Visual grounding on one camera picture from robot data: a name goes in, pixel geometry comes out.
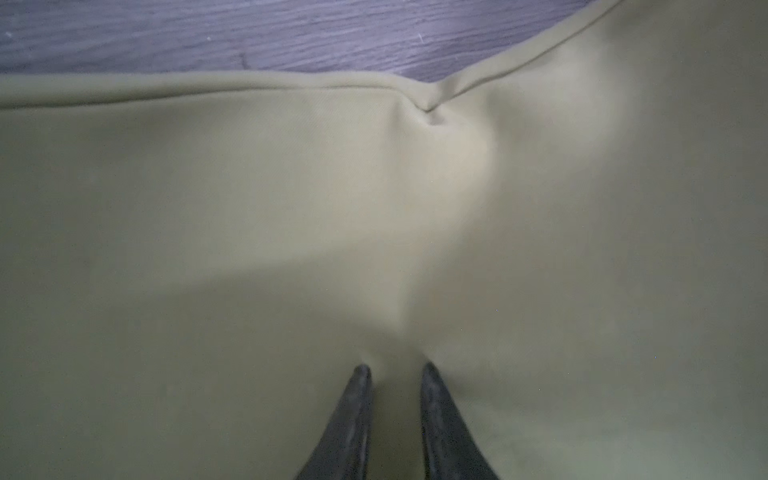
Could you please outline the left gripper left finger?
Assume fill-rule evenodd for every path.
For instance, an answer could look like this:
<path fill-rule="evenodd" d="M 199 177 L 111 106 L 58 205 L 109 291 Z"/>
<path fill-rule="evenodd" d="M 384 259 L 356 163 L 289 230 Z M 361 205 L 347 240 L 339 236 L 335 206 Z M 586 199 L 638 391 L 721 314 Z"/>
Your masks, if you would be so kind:
<path fill-rule="evenodd" d="M 350 376 L 318 444 L 297 480 L 364 480 L 372 430 L 372 373 L 366 364 Z"/>

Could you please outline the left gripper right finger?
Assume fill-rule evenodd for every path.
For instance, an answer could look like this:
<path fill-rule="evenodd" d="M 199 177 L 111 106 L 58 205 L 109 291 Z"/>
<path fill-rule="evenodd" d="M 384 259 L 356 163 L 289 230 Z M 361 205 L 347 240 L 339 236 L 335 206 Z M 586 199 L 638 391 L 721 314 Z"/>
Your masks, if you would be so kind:
<path fill-rule="evenodd" d="M 422 370 L 420 424 L 426 479 L 499 480 L 432 362 Z"/>

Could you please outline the olive green skirt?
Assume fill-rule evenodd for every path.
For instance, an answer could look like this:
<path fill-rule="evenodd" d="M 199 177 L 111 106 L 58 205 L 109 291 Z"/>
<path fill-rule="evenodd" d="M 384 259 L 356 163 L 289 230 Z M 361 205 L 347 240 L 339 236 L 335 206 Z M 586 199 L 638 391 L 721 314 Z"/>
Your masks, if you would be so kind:
<path fill-rule="evenodd" d="M 1 475 L 373 479 L 434 362 L 505 479 L 767 475 L 767 5 L 599 1 L 425 84 L 3 75 Z"/>

